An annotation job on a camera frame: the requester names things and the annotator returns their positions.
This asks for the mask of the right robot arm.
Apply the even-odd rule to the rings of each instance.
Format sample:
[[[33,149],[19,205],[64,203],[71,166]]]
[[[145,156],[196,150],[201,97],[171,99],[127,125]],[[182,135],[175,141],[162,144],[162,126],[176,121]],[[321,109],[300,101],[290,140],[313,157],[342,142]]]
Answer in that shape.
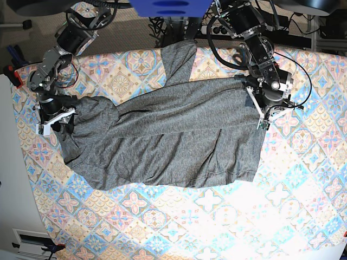
[[[39,117],[35,132],[49,136],[52,125],[70,125],[75,108],[64,105],[58,97],[59,72],[69,66],[75,68],[73,57],[80,55],[97,37],[97,31],[105,28],[115,18],[118,2],[87,1],[96,7],[97,14],[86,18],[76,10],[66,11],[66,24],[57,37],[57,45],[45,52],[41,64],[30,74],[27,86],[36,94],[34,110]]]

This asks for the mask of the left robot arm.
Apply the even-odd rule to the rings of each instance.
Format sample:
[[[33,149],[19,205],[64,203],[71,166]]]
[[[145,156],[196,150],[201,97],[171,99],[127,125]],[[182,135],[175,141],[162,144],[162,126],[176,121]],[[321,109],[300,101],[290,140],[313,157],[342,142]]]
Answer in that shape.
[[[206,28],[208,44],[216,59],[226,67],[246,70],[248,76],[238,75],[244,89],[259,113],[257,128],[269,129],[271,123],[286,113],[304,109],[304,102],[291,101],[292,74],[281,70],[273,55],[274,44],[261,34],[266,22],[250,1],[213,1],[213,17]],[[232,38],[242,38],[245,54],[242,66],[224,60],[213,43],[212,27],[218,21]]]

